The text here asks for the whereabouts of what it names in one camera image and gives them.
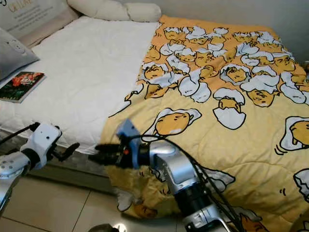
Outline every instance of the book cover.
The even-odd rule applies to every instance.
[[[0,100],[21,103],[45,77],[41,72],[20,72],[0,89]]]

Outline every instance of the white quilted mattress pad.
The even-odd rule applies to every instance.
[[[156,27],[82,16],[49,36],[32,49],[40,60],[10,76],[32,71],[47,78],[21,104],[0,101],[0,129],[51,123],[63,131],[58,145],[79,142],[77,151],[93,154],[107,117],[134,87]]]

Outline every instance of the wire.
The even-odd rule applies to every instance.
[[[208,195],[211,197],[211,199],[217,204],[217,206],[222,210],[222,212],[225,213],[225,215],[231,220],[231,222],[238,228],[238,230],[240,232],[243,232],[243,226],[242,223],[240,222],[236,212],[234,211],[234,209],[232,208],[232,206],[229,204],[229,202],[227,201],[227,199],[224,197],[224,195],[219,191],[219,189],[217,188],[217,186],[214,184],[214,182],[211,180],[211,178],[208,176],[208,174],[205,172],[204,168],[197,162],[197,160],[195,158],[193,158],[188,152],[186,152],[184,149],[182,149],[178,144],[174,143],[173,141],[167,139],[167,138],[162,138],[160,136],[157,135],[135,135],[135,136],[130,136],[126,138],[126,142],[129,143],[131,140],[136,139],[136,138],[143,138],[143,137],[153,137],[153,138],[157,138],[158,140],[164,140],[172,145],[174,145],[175,147],[177,147],[181,152],[184,153],[184,155],[186,155],[186,157],[190,160],[190,162],[192,163],[192,166],[194,168],[194,170],[196,171],[200,181],[202,181],[205,185],[207,184],[207,182],[209,182],[211,184],[211,186],[215,189],[216,193],[219,195],[219,197],[221,198],[221,200],[224,202],[224,204],[227,206],[227,208],[229,209],[230,213],[233,215],[233,217],[230,215],[230,213],[217,201],[217,199],[215,199],[210,190],[205,186],[205,190],[208,193]]]
[[[40,124],[39,124],[38,122],[35,122],[35,123],[33,123],[33,124],[31,124],[31,125],[29,125],[29,126],[23,128],[23,129],[21,129],[21,130],[15,132],[15,133],[13,133],[13,134],[10,134],[9,136],[5,137],[4,139],[2,139],[2,140],[0,141],[0,145],[3,144],[3,143],[5,143],[6,141],[12,139],[13,137],[19,135],[20,133],[26,131],[26,130],[29,130],[29,129],[30,129],[30,130],[32,130],[32,131],[35,131],[39,125],[40,125]]]

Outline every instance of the pillow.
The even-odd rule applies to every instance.
[[[153,3],[125,4],[130,19],[137,22],[157,22],[161,17],[161,9]]]
[[[29,47],[78,18],[66,0],[7,1],[0,15],[0,27]]]
[[[68,4],[88,17],[104,20],[129,20],[126,8],[113,0],[68,0]]]
[[[0,80],[38,59],[30,49],[0,28]]]

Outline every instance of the gudetama print blanket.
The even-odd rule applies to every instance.
[[[309,80],[271,29],[162,16],[101,143],[126,118],[188,151],[246,231],[309,231]],[[106,169],[119,210],[179,211],[156,170]]]

